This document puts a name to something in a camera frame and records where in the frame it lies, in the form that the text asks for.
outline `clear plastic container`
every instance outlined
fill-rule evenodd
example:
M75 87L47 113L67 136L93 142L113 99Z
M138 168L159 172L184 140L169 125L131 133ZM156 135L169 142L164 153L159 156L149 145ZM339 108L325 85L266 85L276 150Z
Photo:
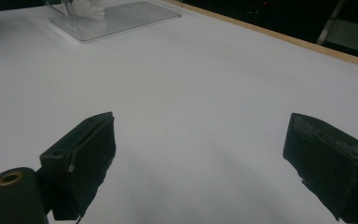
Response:
M182 0L45 0L61 13L50 20L80 41L178 18Z

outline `white table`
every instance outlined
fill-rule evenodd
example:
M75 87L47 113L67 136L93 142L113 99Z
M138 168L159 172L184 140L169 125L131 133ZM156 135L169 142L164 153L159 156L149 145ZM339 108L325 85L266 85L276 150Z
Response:
M85 45L54 13L0 12L0 173L113 111L82 223L337 223L282 149L292 112L358 138L358 65L191 11Z

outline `wooden trim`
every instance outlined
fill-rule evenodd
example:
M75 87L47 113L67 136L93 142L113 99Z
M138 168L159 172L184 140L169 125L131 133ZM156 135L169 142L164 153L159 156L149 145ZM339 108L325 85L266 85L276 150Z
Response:
M232 19L230 17L223 16L223 15L220 15L220 14L217 14L217 13L214 13L214 12L211 12L211 11L199 8L199 7L193 7L188 4L183 4L183 8L194 11L194 12L198 12L199 14L206 15L206 16L209 16L209 17L221 20L221 21L226 21L226 22L229 22L232 24L236 24L243 28L254 30L254 31L257 31L258 33L261 33L264 35L269 35L269 36L278 38L280 40L298 45L300 47L310 49L310 50L340 59L344 62L358 64L358 57L347 54L347 53L343 53L343 52L340 52L340 51L337 51L334 49L328 49L328 48L325 48L320 45L316 45L316 44L313 44L313 43L310 43L310 42L307 42L304 40L300 40L300 39L291 37L289 35L283 35L283 34L280 34L280 33L274 32L274 31L270 31L268 29L265 29L265 28L262 28L262 27L259 27L256 25L252 25L252 24L244 22L244 21L238 21L238 20Z

